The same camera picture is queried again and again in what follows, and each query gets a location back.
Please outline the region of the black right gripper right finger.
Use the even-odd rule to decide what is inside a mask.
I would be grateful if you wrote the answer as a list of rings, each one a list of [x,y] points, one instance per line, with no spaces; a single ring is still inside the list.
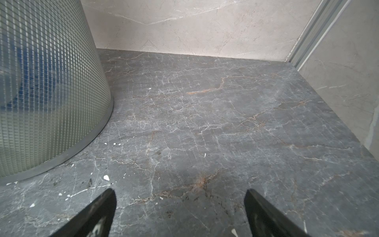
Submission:
[[[254,237],[309,236],[254,189],[247,190],[244,207]]]

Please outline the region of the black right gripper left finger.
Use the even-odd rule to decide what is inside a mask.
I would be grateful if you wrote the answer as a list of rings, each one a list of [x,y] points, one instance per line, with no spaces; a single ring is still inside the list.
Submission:
[[[106,189],[68,223],[52,234],[53,237],[108,237],[113,223],[117,200],[115,191]]]

